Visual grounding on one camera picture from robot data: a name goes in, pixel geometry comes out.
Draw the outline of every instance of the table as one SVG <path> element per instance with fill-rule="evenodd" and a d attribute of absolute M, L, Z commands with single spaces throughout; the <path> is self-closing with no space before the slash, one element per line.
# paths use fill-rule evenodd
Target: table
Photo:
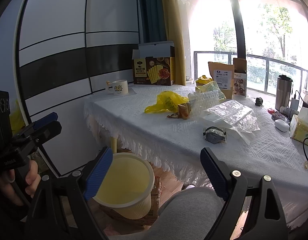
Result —
<path fill-rule="evenodd" d="M 233 169 L 259 177 L 270 175 L 288 225 L 294 228 L 308 217 L 308 169 L 304 168 L 302 144 L 274 127 L 267 108 L 255 106 L 250 98 L 235 96 L 234 99 L 254 110 L 261 130 L 250 145 L 232 136 L 227 136 L 226 143 L 213 145 L 204 140 L 204 125 L 197 120 L 168 119 L 167 113 L 144 113 L 147 106 L 156 103 L 160 92 L 172 90 L 187 96 L 195 91 L 194 87 L 135 85 L 132 89 L 136 94 L 120 98 L 91 96 L 84 110 L 90 129 L 105 127 L 113 138 L 120 138 L 122 148 L 171 171 L 178 180 L 197 185 L 209 183 L 199 154 L 202 148 L 210 147 L 219 160 Z"/>

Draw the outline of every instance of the human hand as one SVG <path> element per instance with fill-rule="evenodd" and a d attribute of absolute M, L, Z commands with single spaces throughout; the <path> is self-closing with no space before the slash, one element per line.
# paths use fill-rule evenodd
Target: human hand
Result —
<path fill-rule="evenodd" d="M 10 181 L 13 181 L 15 179 L 15 171 L 5 171 L 5 174 L 0 175 L 0 190 L 4 196 L 8 198 L 12 203 L 17 206 L 23 206 L 24 203 L 20 197 L 18 197 L 12 185 L 6 179 L 4 179 L 4 177 L 8 177 Z M 28 186 L 25 188 L 25 192 L 33 198 L 40 182 L 38 165 L 33 160 L 29 161 L 29 171 L 25 177 L 25 181 L 28 184 Z"/>

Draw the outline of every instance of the small figurine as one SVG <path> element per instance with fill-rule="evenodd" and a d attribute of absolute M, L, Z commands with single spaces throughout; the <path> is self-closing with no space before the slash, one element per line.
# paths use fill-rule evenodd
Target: small figurine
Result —
<path fill-rule="evenodd" d="M 262 104 L 263 104 L 263 99 L 262 98 L 256 98 L 255 105 L 256 106 L 261 106 Z"/>

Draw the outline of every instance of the white mug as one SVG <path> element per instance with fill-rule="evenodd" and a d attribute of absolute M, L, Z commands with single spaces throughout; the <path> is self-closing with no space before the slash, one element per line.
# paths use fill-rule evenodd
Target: white mug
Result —
<path fill-rule="evenodd" d="M 107 85 L 106 89 L 114 93 L 114 95 L 116 96 L 128 94 L 127 80 L 116 80 L 111 83 L 107 81 L 106 85 Z"/>

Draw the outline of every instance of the wastebasket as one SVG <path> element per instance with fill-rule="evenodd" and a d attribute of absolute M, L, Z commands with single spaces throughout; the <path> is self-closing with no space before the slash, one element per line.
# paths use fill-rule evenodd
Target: wastebasket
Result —
<path fill-rule="evenodd" d="M 144 217 L 151 208 L 153 168 L 133 153 L 115 153 L 94 199 L 128 219 Z"/>

